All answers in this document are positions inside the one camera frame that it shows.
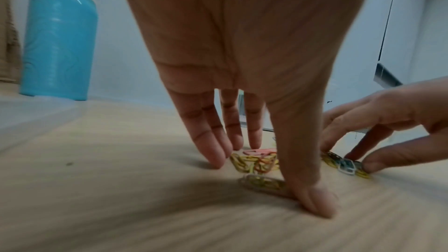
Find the wooden table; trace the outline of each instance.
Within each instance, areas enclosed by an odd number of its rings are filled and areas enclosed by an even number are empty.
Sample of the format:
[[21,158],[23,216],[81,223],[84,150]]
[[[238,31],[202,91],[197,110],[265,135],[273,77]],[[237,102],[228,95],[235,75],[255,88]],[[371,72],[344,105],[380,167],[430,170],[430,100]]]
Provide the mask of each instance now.
[[86,108],[0,154],[0,252],[448,251],[448,178],[427,178],[446,163],[372,180],[323,164],[341,205],[327,220],[211,169],[175,113]]

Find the hand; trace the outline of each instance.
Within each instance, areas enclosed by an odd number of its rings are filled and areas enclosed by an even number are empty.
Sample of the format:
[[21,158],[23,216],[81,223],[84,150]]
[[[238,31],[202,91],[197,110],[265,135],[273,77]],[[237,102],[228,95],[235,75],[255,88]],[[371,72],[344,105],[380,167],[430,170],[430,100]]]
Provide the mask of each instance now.
[[266,103],[285,180],[305,208],[334,215],[335,198],[320,182],[320,117],[332,63],[363,0],[128,1],[162,82],[210,163],[220,168],[243,145],[236,103],[242,89],[250,146],[261,145]]
[[380,148],[363,160],[366,172],[448,158],[448,77],[382,91],[325,112],[321,150],[346,133],[371,129],[345,157],[357,160],[394,131],[423,125],[429,135]]

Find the blue plastic bottle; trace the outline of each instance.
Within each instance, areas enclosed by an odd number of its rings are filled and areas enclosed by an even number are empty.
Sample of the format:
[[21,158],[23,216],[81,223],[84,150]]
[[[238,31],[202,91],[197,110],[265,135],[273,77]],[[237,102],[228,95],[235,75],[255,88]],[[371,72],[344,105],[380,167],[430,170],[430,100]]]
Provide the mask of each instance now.
[[86,100],[98,0],[29,0],[20,94]]

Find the finger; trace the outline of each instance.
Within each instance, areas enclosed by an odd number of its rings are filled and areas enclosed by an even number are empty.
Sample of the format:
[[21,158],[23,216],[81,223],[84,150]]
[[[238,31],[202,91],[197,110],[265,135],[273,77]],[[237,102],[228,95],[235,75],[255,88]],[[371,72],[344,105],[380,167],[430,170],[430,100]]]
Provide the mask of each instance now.
[[216,168],[222,167],[226,154],[202,111],[201,95],[180,94],[170,90],[168,94],[199,152]]
[[201,95],[201,107],[213,134],[224,150],[225,156],[230,157],[233,147],[216,112],[215,91],[208,91]]
[[374,173],[384,168],[401,167],[448,158],[448,135],[436,133],[374,151],[363,160],[363,168]]
[[337,117],[321,134],[320,148],[327,152],[348,132],[373,127],[377,124],[399,122],[400,114],[390,106],[380,103],[367,103]]
[[345,158],[354,161],[362,158],[368,151],[378,145],[379,142],[390,137],[392,133],[392,129],[382,124],[375,125],[366,133],[352,151],[345,155]]
[[329,111],[326,111],[323,113],[323,126],[322,128],[325,129],[330,125],[333,120],[338,118],[339,116],[345,114],[348,111],[351,111],[354,108],[357,108],[359,106],[365,105],[370,101],[370,96],[356,100],[354,102],[349,102],[343,105],[336,106]]
[[243,147],[243,133],[239,123],[238,112],[238,89],[220,90],[221,109],[223,110],[223,119],[227,137],[232,142],[235,151]]
[[322,121],[321,104],[318,101],[291,107],[268,105],[268,110],[285,181],[303,207],[314,214],[332,217],[336,213],[337,199],[320,177],[317,141]]
[[244,106],[246,111],[247,134],[252,149],[261,147],[263,136],[263,117],[265,102],[255,94],[244,93]]

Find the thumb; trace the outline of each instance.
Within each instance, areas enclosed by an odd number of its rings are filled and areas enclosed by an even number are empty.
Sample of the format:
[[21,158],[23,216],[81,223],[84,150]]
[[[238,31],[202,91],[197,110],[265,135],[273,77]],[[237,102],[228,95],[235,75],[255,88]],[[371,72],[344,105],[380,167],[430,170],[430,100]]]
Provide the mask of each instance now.
[[318,138],[321,104],[268,105],[275,131],[280,169],[302,206],[316,215],[336,214],[337,199],[320,177]]
[[444,159],[448,159],[446,131],[378,149],[363,160],[363,167],[366,172],[374,173],[385,168]]

